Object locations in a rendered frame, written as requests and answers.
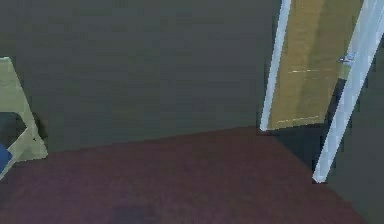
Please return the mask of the tan wooden room door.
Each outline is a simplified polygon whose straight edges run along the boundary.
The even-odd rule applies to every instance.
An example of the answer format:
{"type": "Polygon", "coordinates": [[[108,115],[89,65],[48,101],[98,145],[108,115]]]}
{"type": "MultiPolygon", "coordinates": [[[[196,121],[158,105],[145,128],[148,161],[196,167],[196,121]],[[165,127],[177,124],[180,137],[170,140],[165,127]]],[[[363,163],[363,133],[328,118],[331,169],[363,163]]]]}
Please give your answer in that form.
{"type": "Polygon", "coordinates": [[[322,123],[364,0],[291,0],[269,130],[322,123]]]}

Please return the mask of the blue box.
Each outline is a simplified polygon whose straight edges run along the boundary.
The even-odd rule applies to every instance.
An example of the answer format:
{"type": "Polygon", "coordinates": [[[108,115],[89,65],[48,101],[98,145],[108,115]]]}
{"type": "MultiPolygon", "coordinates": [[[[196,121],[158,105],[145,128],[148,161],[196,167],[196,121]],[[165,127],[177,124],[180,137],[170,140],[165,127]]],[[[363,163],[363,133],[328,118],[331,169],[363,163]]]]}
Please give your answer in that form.
{"type": "Polygon", "coordinates": [[[12,153],[0,143],[0,174],[5,174],[8,171],[12,159],[12,153]]]}

